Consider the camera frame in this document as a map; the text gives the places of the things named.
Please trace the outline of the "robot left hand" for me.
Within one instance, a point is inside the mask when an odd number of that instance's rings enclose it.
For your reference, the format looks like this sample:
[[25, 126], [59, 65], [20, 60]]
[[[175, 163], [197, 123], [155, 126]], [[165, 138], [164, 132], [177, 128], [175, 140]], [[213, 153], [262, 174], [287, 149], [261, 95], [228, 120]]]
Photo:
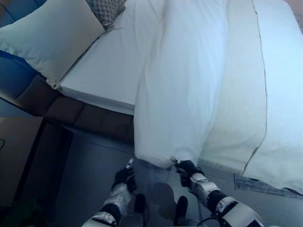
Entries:
[[112, 189], [119, 184], [125, 184], [130, 193], [133, 193], [137, 189], [135, 175], [134, 175], [134, 169], [132, 167], [133, 162], [134, 162], [134, 159], [131, 158], [127, 162], [125, 168], [119, 170], [116, 173], [115, 180], [112, 185]]

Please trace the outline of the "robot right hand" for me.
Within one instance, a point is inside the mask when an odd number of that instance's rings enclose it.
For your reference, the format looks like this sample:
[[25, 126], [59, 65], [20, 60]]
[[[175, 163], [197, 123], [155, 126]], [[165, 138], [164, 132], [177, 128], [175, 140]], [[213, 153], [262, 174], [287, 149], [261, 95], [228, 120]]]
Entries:
[[190, 188], [190, 178], [195, 173], [201, 173], [201, 171], [194, 165], [191, 160], [181, 161], [175, 157], [171, 158], [175, 164], [176, 172], [180, 176], [181, 185], [183, 187]]

